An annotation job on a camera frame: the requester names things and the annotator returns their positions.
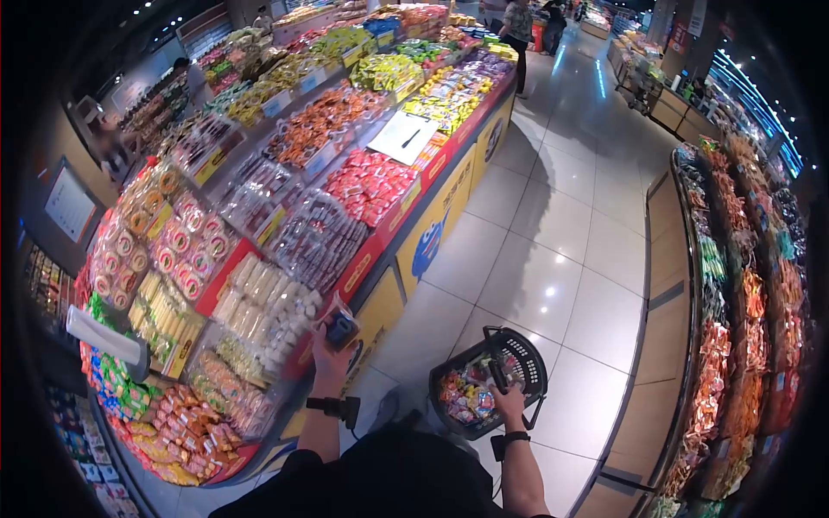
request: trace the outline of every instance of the white paper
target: white paper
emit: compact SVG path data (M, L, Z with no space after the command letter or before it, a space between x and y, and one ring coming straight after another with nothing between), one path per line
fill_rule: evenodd
M45 210L70 239L79 243L95 212L95 203L69 170L63 167L46 200Z
M439 126L437 121L397 112L380 134L368 143L368 147L411 166Z

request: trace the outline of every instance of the cartoon shark graphic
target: cartoon shark graphic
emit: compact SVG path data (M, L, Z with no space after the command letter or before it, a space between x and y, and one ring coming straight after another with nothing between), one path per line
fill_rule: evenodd
M420 278L429 269L432 264L434 256L438 254L440 248L440 239L444 235L444 227L446 226L446 219L449 217L449 211L446 211L444 218L440 222L432 223L428 229L420 236L417 247L414 249L414 258L412 259L412 275L420 282Z

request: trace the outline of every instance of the wall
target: wall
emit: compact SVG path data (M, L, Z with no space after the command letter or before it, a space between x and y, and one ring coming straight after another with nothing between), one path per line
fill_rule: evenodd
M18 211L32 238L74 276L85 262L85 250L70 240L44 211L51 183L58 174L58 164L63 156L66 156L94 201L97 198L104 206L115 204L118 192L109 181L109 176L93 161L59 101L52 98L43 105L22 170L14 173L21 178L22 202Z

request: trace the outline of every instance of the shopper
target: shopper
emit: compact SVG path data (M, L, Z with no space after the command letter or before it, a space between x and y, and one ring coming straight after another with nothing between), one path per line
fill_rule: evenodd
M135 145L135 155L141 153L141 134L123 133L117 126L105 123L95 134L101 159L101 170L118 186L124 184L133 161L129 149Z
M541 42L544 44L544 50L541 54L545 56L555 56L555 53L559 50L561 35L564 34L565 28L567 28L567 20L561 14L560 3L561 0L550 0L542 7L542 10L550 14L550 20L541 35Z
M501 43L506 43L518 53L518 88L516 97L526 99L524 83L526 81L526 47L532 41L532 15L527 8L527 0L507 0L507 10L504 12L504 27L498 32Z
M268 14L266 6L259 6L259 15L254 20L254 27L264 29L264 34L270 34L274 29L274 19Z
M213 100L213 90L207 84L204 72L198 65L192 64L186 57L178 58L172 64L173 73L178 75L183 72L187 73L187 90L189 94L189 103L186 109L186 115L189 117L192 112L197 109L203 109L205 103Z
M311 397L339 399L352 351L332 351L325 326L313 339L316 366ZM306 410L297 451L282 470L253 491L211 513L236 516L548 516L541 472L521 416L517 386L492 387L507 438L502 464L503 509L492 502L492 477L446 438L401 422L368 433L340 457L339 424Z

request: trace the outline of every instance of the white sign board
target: white sign board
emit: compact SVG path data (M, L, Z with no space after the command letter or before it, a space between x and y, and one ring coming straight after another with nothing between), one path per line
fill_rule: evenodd
M66 167L61 168L55 180L55 186L46 201L46 213L76 243L80 242L86 226L92 220L95 203Z
M688 22L688 32L696 37L702 34L702 22L705 21L705 8L708 7L707 0L694 0L694 10L691 12L691 20Z

